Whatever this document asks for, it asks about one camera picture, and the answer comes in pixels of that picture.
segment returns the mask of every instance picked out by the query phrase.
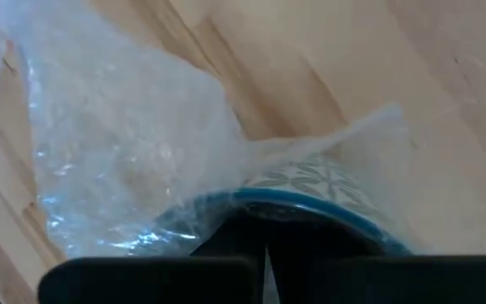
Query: light wood grain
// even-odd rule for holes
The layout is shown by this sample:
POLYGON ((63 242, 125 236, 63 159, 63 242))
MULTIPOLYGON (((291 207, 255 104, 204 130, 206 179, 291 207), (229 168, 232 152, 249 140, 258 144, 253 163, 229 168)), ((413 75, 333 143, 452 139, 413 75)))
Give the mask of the light wood grain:
MULTIPOLYGON (((426 252, 486 253, 486 2, 89 2, 138 44, 161 47, 218 78, 252 139, 330 133, 400 104, 413 143, 406 205, 426 252)), ((29 294, 64 258, 32 204, 27 107, 16 61, 6 59, 0 260, 17 276, 1 278, 0 286, 21 277, 27 288, 16 292, 29 294)))

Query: patterned ceramic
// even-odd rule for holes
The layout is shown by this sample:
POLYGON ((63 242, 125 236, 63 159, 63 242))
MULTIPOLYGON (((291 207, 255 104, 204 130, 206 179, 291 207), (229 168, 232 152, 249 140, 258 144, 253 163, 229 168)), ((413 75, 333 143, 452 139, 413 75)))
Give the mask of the patterned ceramic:
POLYGON ((342 221, 389 247, 391 253, 408 252, 390 235, 386 215, 361 190, 358 181, 325 155, 313 154, 273 168, 248 181, 242 192, 241 197, 258 192, 255 196, 265 200, 287 200, 342 221))

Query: blue rim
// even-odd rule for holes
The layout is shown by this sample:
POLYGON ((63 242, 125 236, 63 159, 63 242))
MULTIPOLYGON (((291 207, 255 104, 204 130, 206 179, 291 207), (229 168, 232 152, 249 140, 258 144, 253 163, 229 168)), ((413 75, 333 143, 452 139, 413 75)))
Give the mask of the blue rim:
MULTIPOLYGON (((250 187, 241 188, 230 194, 221 194, 221 197, 224 197, 224 195, 229 195, 230 198, 241 203, 268 202, 285 204, 322 214, 338 220, 348 227, 355 229, 362 236, 367 237, 374 242, 380 243, 387 254, 412 254, 401 242, 399 242, 387 231, 384 231, 374 223, 355 214, 354 212, 344 209, 336 204, 332 204, 326 200, 289 191, 250 187)), ((220 197, 213 195, 213 197, 209 198, 216 200, 220 197)))

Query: wooden surface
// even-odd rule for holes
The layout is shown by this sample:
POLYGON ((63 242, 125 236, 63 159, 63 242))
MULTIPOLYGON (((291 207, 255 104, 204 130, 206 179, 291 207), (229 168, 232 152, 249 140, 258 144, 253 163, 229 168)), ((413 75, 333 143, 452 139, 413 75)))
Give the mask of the wooden surface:
MULTIPOLYGON (((486 253, 486 2, 91 0, 137 43, 220 79, 249 138, 324 134, 387 103, 412 134, 409 220, 427 252, 486 253)), ((35 201, 27 108, 0 79, 0 297, 63 260, 35 201)))

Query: white floral pattern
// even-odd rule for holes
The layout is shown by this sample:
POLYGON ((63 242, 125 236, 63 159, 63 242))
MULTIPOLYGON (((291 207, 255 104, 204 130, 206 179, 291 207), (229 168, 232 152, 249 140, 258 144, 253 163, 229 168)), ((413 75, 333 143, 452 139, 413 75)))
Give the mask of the white floral pattern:
POLYGON ((322 154, 273 168, 251 179, 248 187, 270 188, 309 195, 343 207, 387 228, 385 215, 361 190, 359 183, 339 164, 322 154))

